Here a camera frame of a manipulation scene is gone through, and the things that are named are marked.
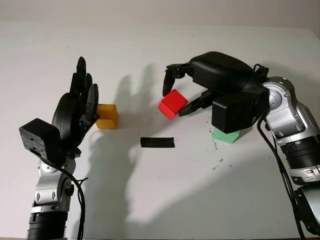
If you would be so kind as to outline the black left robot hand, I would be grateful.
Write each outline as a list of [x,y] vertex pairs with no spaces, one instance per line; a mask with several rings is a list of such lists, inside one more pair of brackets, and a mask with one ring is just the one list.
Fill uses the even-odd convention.
[[81,155],[79,145],[100,117],[98,103],[98,85],[93,83],[86,61],[81,56],[72,75],[70,90],[60,98],[52,119],[67,154]]

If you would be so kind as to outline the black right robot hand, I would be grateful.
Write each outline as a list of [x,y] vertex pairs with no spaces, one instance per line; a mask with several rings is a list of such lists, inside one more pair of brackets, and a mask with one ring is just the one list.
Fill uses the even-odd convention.
[[176,79],[186,75],[192,81],[206,88],[200,97],[188,103],[179,111],[179,116],[189,115],[199,108],[206,109],[214,99],[236,94],[252,94],[254,103],[267,100],[268,90],[261,85],[261,79],[268,71],[255,71],[245,62],[218,51],[209,51],[195,56],[186,63],[170,64],[166,67],[162,96],[173,89]]

